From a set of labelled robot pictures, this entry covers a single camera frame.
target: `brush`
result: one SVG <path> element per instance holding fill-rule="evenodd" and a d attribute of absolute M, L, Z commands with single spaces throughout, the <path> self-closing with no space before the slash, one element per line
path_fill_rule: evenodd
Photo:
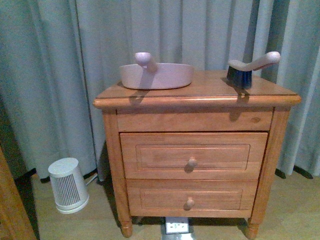
<path fill-rule="evenodd" d="M 155 73 L 158 70 L 158 65 L 149 52 L 137 52 L 134 58 L 135 62 L 149 73 Z"/>
<path fill-rule="evenodd" d="M 264 69 L 280 61 L 280 53 L 270 51 L 262 57 L 250 63 L 244 63 L 239 60 L 230 60 L 229 69 L 226 78 L 235 87 L 241 89 L 250 89 L 252 86 L 252 71 Z"/>

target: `white handle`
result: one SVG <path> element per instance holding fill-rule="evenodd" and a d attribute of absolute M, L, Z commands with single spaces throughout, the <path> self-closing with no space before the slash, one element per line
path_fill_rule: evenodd
<path fill-rule="evenodd" d="M 198 165 L 197 160 L 194 157 L 190 157 L 188 160 L 188 165 L 192 168 Z"/>
<path fill-rule="evenodd" d="M 148 72 L 155 73 L 158 70 L 158 65 L 149 52 L 137 52 L 134 57 L 135 62 Z"/>
<path fill-rule="evenodd" d="M 249 71 L 256 71 L 259 69 L 263 69 L 273 64 L 277 64 L 279 63 L 280 58 L 281 56 L 279 52 L 270 51 L 267 54 L 263 55 L 262 57 L 250 63 L 244 63 L 239 60 L 230 60 L 228 64 L 230 67 L 233 67 L 236 70 L 249 72 Z"/>

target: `drawer panel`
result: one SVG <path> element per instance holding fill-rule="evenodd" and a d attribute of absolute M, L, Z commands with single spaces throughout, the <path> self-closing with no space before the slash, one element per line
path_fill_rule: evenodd
<path fill-rule="evenodd" d="M 120 132 L 268 131 L 272 107 L 119 109 Z"/>
<path fill-rule="evenodd" d="M 126 181 L 133 216 L 250 217 L 258 181 Z"/>
<path fill-rule="evenodd" d="M 255 180 L 267 136 L 266 132 L 121 133 L 125 176 Z"/>

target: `white space heater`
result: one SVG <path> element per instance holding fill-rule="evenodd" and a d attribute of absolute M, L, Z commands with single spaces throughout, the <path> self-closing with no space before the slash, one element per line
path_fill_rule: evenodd
<path fill-rule="evenodd" d="M 83 209 L 89 194 L 79 162 L 72 157 L 62 158 L 48 168 L 56 208 L 62 214 L 73 214 Z"/>

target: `electrical socket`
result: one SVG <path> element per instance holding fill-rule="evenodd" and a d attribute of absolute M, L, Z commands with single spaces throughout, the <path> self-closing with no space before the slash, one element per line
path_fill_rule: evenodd
<path fill-rule="evenodd" d="M 187 217 L 165 217 L 166 234 L 189 233 L 189 220 Z"/>

